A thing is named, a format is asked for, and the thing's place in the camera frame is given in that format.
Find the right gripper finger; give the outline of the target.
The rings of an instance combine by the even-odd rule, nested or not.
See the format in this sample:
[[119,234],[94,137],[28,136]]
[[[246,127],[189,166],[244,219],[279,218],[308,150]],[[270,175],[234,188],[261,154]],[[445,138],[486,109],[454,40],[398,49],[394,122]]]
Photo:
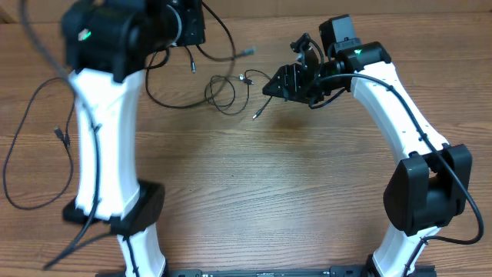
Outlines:
[[283,99],[285,102],[300,102],[300,103],[304,102],[303,98],[299,98],[297,94],[292,94],[292,93],[287,93],[287,94],[269,93],[268,95],[274,98]]
[[291,95],[294,91],[294,65],[281,66],[263,87],[264,95]]

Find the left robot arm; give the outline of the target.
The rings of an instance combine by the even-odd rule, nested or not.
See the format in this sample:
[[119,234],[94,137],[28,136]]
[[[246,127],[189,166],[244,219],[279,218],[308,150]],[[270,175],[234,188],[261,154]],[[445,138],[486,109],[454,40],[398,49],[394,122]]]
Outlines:
[[80,157],[78,194],[63,219],[109,224],[126,276],[165,276],[158,244],[163,185],[138,179],[135,128],[147,57],[204,42],[200,1],[78,1],[61,21],[75,102]]

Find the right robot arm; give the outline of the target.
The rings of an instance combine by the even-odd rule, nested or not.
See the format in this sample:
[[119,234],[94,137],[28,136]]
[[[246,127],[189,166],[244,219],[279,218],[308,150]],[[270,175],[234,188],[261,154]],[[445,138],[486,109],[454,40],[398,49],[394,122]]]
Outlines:
[[451,145],[421,114],[379,42],[363,43],[349,15],[319,27],[321,44],[303,34],[291,43],[297,60],[281,66],[262,92],[322,108],[350,92],[370,113],[396,168],[384,191],[389,226],[364,265],[336,265],[331,276],[433,276],[416,266],[427,243],[470,204],[472,156]]

